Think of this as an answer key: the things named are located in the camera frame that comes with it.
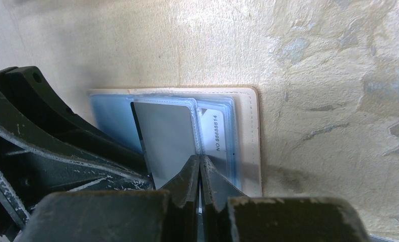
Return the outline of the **grey card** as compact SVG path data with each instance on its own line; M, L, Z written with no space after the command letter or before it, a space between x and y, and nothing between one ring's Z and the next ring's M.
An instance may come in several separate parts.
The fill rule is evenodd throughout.
M191 111L187 106L135 102L134 109L157 189L197 154Z

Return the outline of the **silver card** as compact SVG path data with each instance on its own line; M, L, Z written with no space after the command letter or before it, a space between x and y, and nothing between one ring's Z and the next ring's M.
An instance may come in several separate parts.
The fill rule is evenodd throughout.
M216 109L201 108L201 128L205 154L215 162L227 161L223 113Z

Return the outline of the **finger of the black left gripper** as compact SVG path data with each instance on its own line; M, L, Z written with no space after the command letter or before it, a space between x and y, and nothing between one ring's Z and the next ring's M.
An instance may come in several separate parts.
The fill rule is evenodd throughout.
M50 193L151 188L148 177L48 134L0 92L0 203L18 228Z
M0 91L30 121L60 141L136 173L148 173L143 155L75 114L36 66L0 70Z

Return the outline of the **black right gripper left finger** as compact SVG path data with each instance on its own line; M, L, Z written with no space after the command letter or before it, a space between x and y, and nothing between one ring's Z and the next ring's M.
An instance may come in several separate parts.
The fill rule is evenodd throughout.
M196 241L199 163L191 156L159 190L52 193L19 241Z

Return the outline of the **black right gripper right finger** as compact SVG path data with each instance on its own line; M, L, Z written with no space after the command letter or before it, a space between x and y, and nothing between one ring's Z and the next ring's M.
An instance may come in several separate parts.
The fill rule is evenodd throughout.
M353 206L338 197L249 197L200 157L206 241L369 241Z

